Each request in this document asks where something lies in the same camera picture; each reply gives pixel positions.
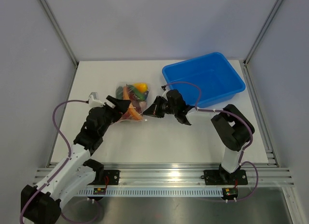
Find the gray floor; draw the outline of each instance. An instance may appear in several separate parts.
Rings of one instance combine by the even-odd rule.
[[[240,196],[249,190],[242,189]],[[97,207],[74,198],[65,208],[68,218],[89,221]],[[206,198],[106,197],[100,201],[100,217],[94,224],[291,224],[280,188],[259,188],[246,201],[219,203]],[[66,224],[60,218],[57,224]]]

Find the blue plastic container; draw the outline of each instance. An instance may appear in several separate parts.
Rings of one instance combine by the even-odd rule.
[[[245,83],[221,53],[211,53],[165,66],[162,69],[167,83],[189,82],[202,90],[199,107],[208,107],[231,99],[246,88]],[[188,84],[173,84],[187,104],[195,105],[198,90]]]

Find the clear plastic bag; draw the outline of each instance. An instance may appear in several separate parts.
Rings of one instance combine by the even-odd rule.
[[[142,121],[142,113],[147,109],[147,98],[149,86],[147,83],[119,83],[116,88],[116,98],[130,100],[128,111],[121,117],[120,121]]]

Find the white table surface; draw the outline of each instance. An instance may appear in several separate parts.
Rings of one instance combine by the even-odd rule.
[[[106,96],[114,96],[119,82],[147,82],[150,85],[148,105],[151,105],[157,95],[162,95],[161,86],[166,84],[162,68],[175,62],[179,61],[82,61],[69,99],[87,100],[91,92],[98,92],[100,100],[106,101]],[[239,61],[229,62],[243,79]],[[255,128],[253,144],[245,152],[243,161],[268,163],[247,89],[211,108],[221,109],[229,103],[234,104]],[[71,143],[79,133],[88,111],[86,104],[67,105],[61,131]],[[197,114],[200,123],[192,126],[179,124],[173,115],[166,115],[163,119],[147,117],[147,122],[113,124],[92,158],[118,164],[220,163],[225,146],[210,121],[213,116],[213,113]],[[58,136],[51,162],[59,162],[67,154],[67,147]]]

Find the white wall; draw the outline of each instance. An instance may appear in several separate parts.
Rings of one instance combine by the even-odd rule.
[[[74,68],[37,0],[0,0],[0,24],[0,222],[16,224],[22,188],[47,163],[53,107]]]
[[[309,0],[285,0],[249,63],[282,166],[309,218]]]
[[[48,0],[79,60],[244,59],[275,0]]]

